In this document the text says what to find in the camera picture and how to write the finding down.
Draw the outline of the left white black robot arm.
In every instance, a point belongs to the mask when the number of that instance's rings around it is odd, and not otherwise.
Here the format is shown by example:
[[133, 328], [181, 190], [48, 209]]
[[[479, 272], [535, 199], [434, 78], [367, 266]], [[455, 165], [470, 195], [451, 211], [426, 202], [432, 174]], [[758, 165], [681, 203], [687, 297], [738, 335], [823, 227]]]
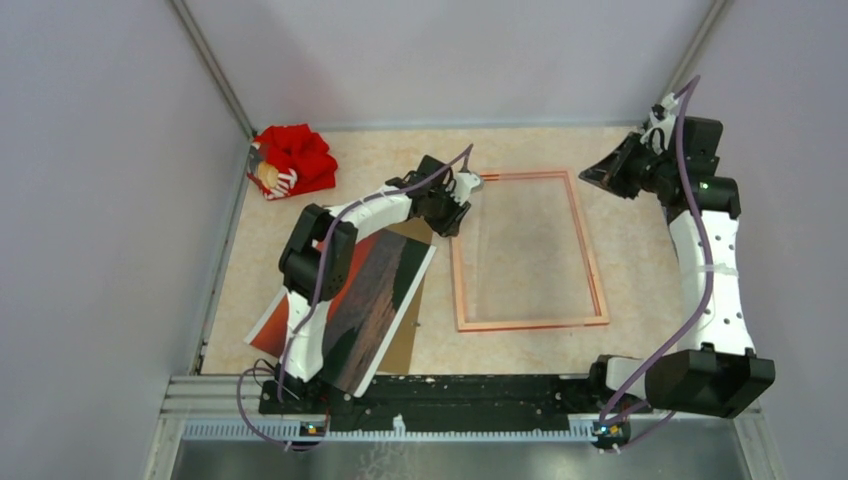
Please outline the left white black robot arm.
[[274, 399], [314, 410], [318, 376], [350, 396], [366, 392], [435, 254], [431, 238], [394, 228], [422, 223], [430, 235], [456, 236], [483, 186], [469, 159], [469, 151], [450, 162], [426, 155], [360, 199], [304, 208], [279, 259], [287, 331]]

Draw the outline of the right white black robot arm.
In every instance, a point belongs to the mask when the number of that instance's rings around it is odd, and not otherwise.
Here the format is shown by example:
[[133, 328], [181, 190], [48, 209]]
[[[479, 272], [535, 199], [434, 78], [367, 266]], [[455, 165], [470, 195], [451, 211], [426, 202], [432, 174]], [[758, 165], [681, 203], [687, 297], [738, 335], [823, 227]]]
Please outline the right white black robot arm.
[[741, 198], [737, 182], [717, 175], [718, 120], [687, 117], [683, 132], [641, 129], [580, 179], [617, 197], [651, 193], [660, 202], [675, 250], [685, 319], [644, 360], [601, 355], [586, 385], [589, 404], [606, 421], [639, 406], [734, 418], [776, 378], [745, 323], [737, 268]]

